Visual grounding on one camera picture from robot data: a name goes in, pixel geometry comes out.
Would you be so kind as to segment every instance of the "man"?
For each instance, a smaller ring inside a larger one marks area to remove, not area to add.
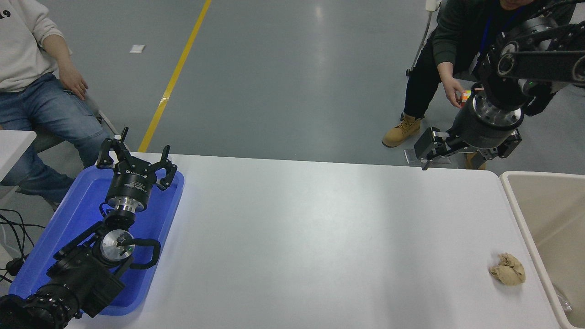
[[[48,14],[34,0],[0,0],[0,126],[26,131],[43,126],[71,142],[83,165],[92,166],[108,134],[85,103],[87,83]],[[60,81],[53,75],[57,69]],[[32,147],[1,182],[53,204],[61,202],[72,183],[45,165]]]
[[[401,122],[384,135],[382,143],[393,148],[418,131],[439,83],[449,102],[461,108],[457,92],[464,89],[453,75],[481,61],[499,33],[529,19],[547,4],[549,0],[448,0],[441,9],[439,25],[410,73]],[[552,17],[558,25],[565,25],[573,11],[574,5],[560,6]]]

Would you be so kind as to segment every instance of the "crumpled paper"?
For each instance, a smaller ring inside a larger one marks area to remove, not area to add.
[[[509,253],[499,254],[500,264],[490,267],[490,274],[507,286],[515,286],[526,281],[524,266]]]

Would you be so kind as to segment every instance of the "blue tray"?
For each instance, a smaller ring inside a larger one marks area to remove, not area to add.
[[[159,170],[157,175],[162,177],[164,170]],[[27,298],[49,282],[46,273],[55,263],[53,255],[88,227],[102,220],[99,204],[104,202],[112,177],[112,170],[99,170],[96,167],[89,167],[77,176],[15,277],[10,286],[10,294]],[[136,214],[136,222],[130,227],[130,233],[135,238],[156,239],[163,247],[161,250],[164,250],[164,242],[183,193],[184,183],[183,175],[177,172],[167,190],[160,191],[153,186],[146,210]],[[138,247],[133,253],[135,262],[138,263],[148,262],[151,255],[152,248],[148,247]],[[155,270],[156,266],[147,270],[127,270],[121,277],[126,287],[100,314],[122,316],[132,312],[146,297]]]

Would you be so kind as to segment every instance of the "trash bin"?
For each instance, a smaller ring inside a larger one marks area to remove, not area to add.
[[[561,328],[585,328],[585,176],[505,172],[500,180]]]

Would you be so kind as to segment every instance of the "gray floor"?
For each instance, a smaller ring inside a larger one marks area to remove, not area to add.
[[[41,2],[91,95],[117,127],[130,127],[137,150],[204,0]],[[426,17],[409,1],[213,0],[148,151],[407,165],[414,139],[395,149],[380,141],[398,122]],[[146,44],[144,53],[129,54],[133,44]],[[488,169],[585,174],[584,110],[583,90],[562,90],[525,120],[519,148]],[[439,87],[423,128],[446,130],[456,113]],[[81,168],[71,146],[43,158],[72,176]],[[446,167],[463,167],[462,156],[452,160]],[[50,218],[39,198],[16,196],[12,208],[27,221]]]

